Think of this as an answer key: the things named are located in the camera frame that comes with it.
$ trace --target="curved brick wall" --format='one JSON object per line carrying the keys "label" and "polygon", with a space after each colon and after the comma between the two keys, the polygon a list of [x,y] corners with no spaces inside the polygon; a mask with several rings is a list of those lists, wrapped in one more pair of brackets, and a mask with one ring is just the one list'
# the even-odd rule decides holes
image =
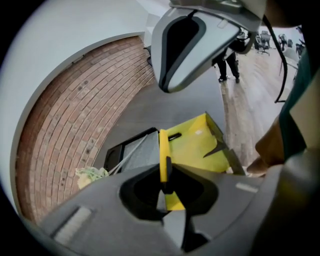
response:
{"label": "curved brick wall", "polygon": [[138,37],[105,44],[59,74],[34,105],[16,159],[22,213],[39,222],[78,190],[76,168],[91,166],[134,95],[154,82]]}

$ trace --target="wooden floor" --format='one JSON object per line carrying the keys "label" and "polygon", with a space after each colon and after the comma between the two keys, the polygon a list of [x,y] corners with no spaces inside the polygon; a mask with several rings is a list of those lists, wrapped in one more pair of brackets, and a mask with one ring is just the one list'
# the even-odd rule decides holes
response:
{"label": "wooden floor", "polygon": [[[240,83],[235,83],[227,65],[229,79],[221,84],[226,120],[226,142],[248,166],[257,156],[256,142],[264,135],[280,113],[283,103],[274,103],[283,80],[279,76],[281,59],[275,49],[261,55],[252,49],[247,55],[238,54]],[[288,66],[288,75],[281,100],[293,86],[296,70]]]}

